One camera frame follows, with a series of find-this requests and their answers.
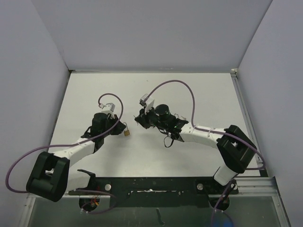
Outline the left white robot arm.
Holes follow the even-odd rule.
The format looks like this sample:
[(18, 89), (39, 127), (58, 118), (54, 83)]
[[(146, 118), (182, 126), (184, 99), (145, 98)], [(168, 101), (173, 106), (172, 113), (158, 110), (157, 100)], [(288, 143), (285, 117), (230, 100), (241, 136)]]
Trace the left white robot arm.
[(77, 140), (75, 146), (38, 155), (26, 190), (32, 194), (57, 202), (68, 191), (81, 189), (85, 194), (96, 190), (96, 182), (91, 179), (95, 175), (86, 170), (71, 171), (70, 167), (84, 157), (97, 152), (109, 135), (120, 135), (126, 129), (117, 115), (96, 113), (92, 124)]

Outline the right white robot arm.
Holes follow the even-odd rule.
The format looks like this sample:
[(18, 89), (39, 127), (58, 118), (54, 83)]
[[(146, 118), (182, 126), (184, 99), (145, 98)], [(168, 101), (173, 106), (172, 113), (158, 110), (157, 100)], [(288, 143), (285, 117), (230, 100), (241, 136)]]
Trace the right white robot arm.
[(191, 122), (172, 115), (165, 104), (147, 112), (142, 108), (134, 120), (145, 129), (156, 127), (173, 141), (194, 142), (219, 150), (223, 164), (216, 170), (211, 181), (211, 189), (215, 193), (226, 190), (228, 182), (244, 173), (255, 156), (253, 149), (256, 146), (239, 127), (231, 125), (225, 129), (197, 129)]

